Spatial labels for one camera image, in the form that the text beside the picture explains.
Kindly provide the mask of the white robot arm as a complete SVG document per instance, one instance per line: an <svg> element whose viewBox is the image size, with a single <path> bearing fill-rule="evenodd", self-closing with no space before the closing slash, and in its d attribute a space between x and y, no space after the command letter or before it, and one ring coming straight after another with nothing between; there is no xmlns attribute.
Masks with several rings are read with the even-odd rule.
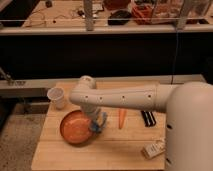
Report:
<svg viewBox="0 0 213 171"><path fill-rule="evenodd" d="M98 89L83 76L69 100L92 118L100 106L166 115L165 171L213 171L213 85L205 82L145 84Z"/></svg>

